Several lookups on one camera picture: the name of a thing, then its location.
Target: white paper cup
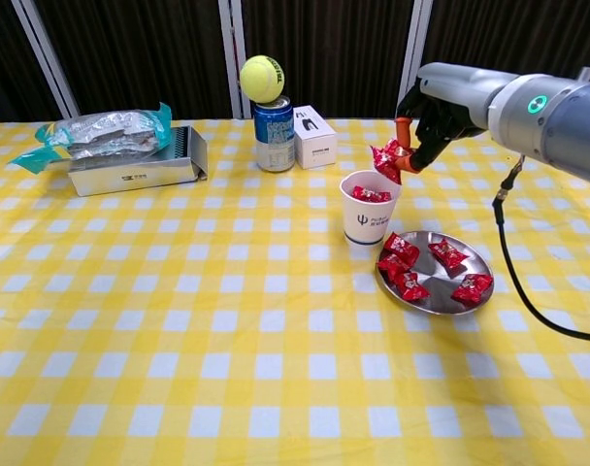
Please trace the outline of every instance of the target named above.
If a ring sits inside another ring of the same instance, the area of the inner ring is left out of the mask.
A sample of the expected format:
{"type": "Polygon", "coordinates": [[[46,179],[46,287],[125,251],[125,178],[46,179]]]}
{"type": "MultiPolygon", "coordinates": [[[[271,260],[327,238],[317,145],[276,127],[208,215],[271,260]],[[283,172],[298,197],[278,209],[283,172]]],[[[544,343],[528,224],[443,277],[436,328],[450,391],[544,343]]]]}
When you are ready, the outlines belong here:
{"type": "Polygon", "coordinates": [[[400,184],[388,180],[375,170],[353,172],[341,181],[344,235],[349,243],[372,246],[383,239],[396,201],[401,195],[401,188],[400,184]],[[359,201],[351,196],[355,186],[389,191],[392,199],[379,203],[359,201]]]}

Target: silver plate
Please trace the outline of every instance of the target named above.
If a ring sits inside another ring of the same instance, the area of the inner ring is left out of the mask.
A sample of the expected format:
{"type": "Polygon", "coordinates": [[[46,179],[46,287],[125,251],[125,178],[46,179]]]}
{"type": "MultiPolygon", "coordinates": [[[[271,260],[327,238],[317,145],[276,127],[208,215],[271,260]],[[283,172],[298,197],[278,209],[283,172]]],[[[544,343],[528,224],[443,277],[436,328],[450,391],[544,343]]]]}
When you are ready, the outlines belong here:
{"type": "MultiPolygon", "coordinates": [[[[442,233],[435,233],[433,231],[410,231],[408,233],[401,233],[401,236],[406,241],[409,241],[420,250],[418,260],[411,267],[411,271],[418,274],[418,282],[429,290],[431,296],[418,301],[406,301],[401,297],[396,286],[381,273],[378,267],[377,278],[388,292],[399,301],[407,304],[412,308],[419,309],[431,314],[448,314],[459,316],[461,314],[472,313],[479,307],[483,306],[491,295],[493,294],[494,284],[482,293],[482,301],[476,306],[465,306],[450,297],[452,292],[461,284],[463,278],[467,274],[486,274],[493,278],[489,264],[475,251],[474,248],[466,245],[462,241],[452,238],[451,236],[442,233]],[[455,271],[448,274],[448,271],[441,265],[436,257],[429,250],[429,244],[438,243],[442,239],[446,239],[452,246],[463,252],[468,256],[461,266],[455,271]]],[[[379,254],[379,259],[388,255],[388,250],[382,250],[379,254]]]]}

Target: plastic bag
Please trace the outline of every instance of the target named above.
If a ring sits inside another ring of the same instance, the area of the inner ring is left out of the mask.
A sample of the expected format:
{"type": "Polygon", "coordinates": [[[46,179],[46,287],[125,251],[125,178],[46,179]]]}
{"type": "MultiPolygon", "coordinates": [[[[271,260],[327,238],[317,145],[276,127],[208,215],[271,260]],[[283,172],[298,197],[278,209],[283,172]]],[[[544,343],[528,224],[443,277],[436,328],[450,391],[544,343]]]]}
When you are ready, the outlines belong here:
{"type": "Polygon", "coordinates": [[[35,137],[44,147],[24,153],[10,163],[37,174],[60,158],[150,156],[170,144],[171,120],[172,111],[163,103],[158,111],[105,112],[62,119],[36,131],[35,137]]]}

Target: yellow tennis ball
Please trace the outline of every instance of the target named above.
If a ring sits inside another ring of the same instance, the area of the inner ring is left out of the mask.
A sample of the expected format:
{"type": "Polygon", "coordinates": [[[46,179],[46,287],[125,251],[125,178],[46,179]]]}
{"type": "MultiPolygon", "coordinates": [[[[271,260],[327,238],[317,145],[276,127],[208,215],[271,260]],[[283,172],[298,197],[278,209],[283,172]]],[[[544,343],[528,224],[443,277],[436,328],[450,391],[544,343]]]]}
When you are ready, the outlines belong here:
{"type": "Polygon", "coordinates": [[[279,97],[284,88],[284,72],[273,58],[256,55],[244,64],[240,81],[249,100],[264,104],[279,97]]]}

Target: can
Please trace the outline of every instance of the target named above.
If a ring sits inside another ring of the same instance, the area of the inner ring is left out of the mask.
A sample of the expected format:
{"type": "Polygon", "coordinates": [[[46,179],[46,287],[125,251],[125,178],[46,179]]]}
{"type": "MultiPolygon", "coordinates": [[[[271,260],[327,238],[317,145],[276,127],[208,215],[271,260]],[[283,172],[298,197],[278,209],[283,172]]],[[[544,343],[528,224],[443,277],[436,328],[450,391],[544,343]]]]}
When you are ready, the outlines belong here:
{"type": "Polygon", "coordinates": [[[268,172],[283,172],[295,163],[293,106],[281,95],[267,104],[254,104],[256,161],[268,172]]]}

